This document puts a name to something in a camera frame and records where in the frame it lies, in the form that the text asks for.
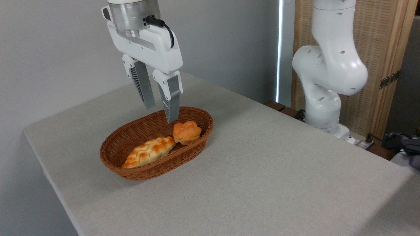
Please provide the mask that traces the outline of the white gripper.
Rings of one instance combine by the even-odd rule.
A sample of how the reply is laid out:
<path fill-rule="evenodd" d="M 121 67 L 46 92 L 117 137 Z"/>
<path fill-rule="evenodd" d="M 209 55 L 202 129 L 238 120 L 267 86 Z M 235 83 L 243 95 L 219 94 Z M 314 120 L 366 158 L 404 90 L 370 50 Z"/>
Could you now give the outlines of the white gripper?
<path fill-rule="evenodd" d="M 175 34 L 163 25 L 158 5 L 107 5 L 102 15 L 115 47 L 147 109 L 156 105 L 146 64 L 154 67 L 168 123 L 179 116 L 183 93 L 180 72 L 182 55 Z"/>

